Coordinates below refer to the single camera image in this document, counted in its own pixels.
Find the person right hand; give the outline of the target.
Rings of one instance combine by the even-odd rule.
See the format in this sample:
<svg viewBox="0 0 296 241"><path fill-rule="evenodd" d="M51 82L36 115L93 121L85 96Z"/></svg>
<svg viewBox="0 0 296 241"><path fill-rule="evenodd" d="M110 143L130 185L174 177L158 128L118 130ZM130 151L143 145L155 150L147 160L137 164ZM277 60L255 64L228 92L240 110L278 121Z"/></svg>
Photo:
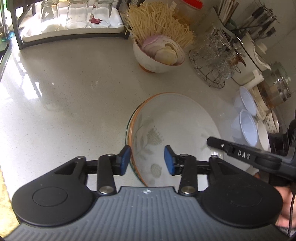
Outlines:
<svg viewBox="0 0 296 241"><path fill-rule="evenodd" d="M259 172L254 174L254 177L260 179ZM290 223L290 205L292 201L292 192L289 187L280 187L274 186L274 188L281 194L283 199L283 207L281 213L275 223L278 227L288 228ZM295 228L295 201L293 205L293 214L292 214L292 228Z"/></svg>

